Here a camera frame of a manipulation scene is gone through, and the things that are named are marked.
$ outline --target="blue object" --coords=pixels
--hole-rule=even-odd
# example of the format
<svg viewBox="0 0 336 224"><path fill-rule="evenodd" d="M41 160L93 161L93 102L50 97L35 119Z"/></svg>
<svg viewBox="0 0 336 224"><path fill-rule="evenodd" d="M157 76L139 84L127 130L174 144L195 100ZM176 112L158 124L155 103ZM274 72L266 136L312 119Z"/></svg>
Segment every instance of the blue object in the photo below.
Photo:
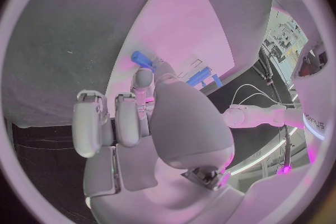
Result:
<svg viewBox="0 0 336 224"><path fill-rule="evenodd" d="M154 68L152 67L153 62L138 50L136 52L133 52L130 59L133 63L139 64L141 67L149 68L154 71Z"/></svg>
<svg viewBox="0 0 336 224"><path fill-rule="evenodd" d="M194 87L197 84L201 83L203 80L205 80L209 76L211 76L210 68L205 67L205 69L193 75L186 83Z"/></svg>
<svg viewBox="0 0 336 224"><path fill-rule="evenodd" d="M222 83L222 81L218 78L217 74L214 74L214 75L212 76L212 78L213 78L213 80L215 81L215 83L216 83L216 85L217 85L218 87L222 87L222 86L223 86L223 83Z"/></svg>

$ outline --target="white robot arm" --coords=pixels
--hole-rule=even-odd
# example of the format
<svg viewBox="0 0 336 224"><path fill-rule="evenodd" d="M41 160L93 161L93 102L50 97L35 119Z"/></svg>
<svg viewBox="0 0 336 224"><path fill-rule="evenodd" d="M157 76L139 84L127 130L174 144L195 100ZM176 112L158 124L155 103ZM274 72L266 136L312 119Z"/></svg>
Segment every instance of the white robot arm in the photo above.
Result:
<svg viewBox="0 0 336 224"><path fill-rule="evenodd" d="M289 125L304 128L302 109L286 108L284 105L272 105L260 108L255 105L230 105L223 118L230 128L252 128L263 123L275 127Z"/></svg>

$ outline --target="white wire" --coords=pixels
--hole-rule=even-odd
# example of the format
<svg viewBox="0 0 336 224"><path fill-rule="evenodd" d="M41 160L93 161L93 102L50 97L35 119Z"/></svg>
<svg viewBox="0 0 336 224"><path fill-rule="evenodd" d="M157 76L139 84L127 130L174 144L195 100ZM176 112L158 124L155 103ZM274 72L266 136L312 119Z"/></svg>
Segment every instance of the white wire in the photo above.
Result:
<svg viewBox="0 0 336 224"><path fill-rule="evenodd" d="M234 100L235 100L235 97L236 97L236 95L237 95L238 90L241 89L241 88L244 87L244 86L251 86L251 87L255 88L257 91L259 91L260 93L256 93L256 94L252 94L252 95L250 95L249 97L245 98L245 99L244 99L242 102L240 102L239 104L242 104L243 102L245 102L247 99L250 99L250 98L251 98L252 96L254 96L254 95L263 95L263 96L265 96L266 98L270 99L270 100L271 100L272 102L274 102L275 104L279 104L279 105L292 105L292 106L295 106L295 104L283 104L283 103L281 103L281 102L276 102L276 101L274 101L271 97L269 97L265 92L261 91L260 89L258 89L257 87L255 87L254 85L251 85L251 84L243 84L243 85L241 85L241 86L236 90L236 92L235 92L235 94L234 94L234 97L232 98L231 105L234 104Z"/></svg>

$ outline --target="blue cylinder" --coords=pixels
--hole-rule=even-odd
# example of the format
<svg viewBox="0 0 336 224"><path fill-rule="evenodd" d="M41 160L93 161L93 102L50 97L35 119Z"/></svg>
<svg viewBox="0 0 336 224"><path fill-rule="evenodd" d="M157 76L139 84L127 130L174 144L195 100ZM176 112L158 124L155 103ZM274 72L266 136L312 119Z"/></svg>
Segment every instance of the blue cylinder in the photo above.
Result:
<svg viewBox="0 0 336 224"><path fill-rule="evenodd" d="M149 68L153 70L152 67L153 62L138 50L133 52L130 59L133 63L139 64L143 68Z"/></svg>
<svg viewBox="0 0 336 224"><path fill-rule="evenodd" d="M207 77L211 76L211 71L209 67L205 67L205 69L197 72L195 75L193 75L188 81L187 84L191 86L196 86L197 84L201 83L203 80L205 80Z"/></svg>
<svg viewBox="0 0 336 224"><path fill-rule="evenodd" d="M215 83L216 83L216 85L217 85L218 87L222 87L222 86L223 86L223 83L222 83L222 81L218 78L217 74L214 74L214 75L212 76L212 78L213 78L213 80L215 81Z"/></svg>

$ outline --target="curved white surface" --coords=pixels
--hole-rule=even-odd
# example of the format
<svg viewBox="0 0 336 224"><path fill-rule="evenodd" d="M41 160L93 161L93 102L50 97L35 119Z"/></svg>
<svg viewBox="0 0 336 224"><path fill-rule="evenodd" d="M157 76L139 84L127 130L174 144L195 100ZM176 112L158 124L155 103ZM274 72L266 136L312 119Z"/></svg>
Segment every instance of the curved white surface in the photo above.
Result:
<svg viewBox="0 0 336 224"><path fill-rule="evenodd" d="M230 46L209 0L148 0L125 39L110 77L106 96L111 117L115 114L114 98L129 91L139 67L130 60L136 50L169 62L182 81L206 66L218 76L234 67ZM204 81L208 84L213 79Z"/></svg>

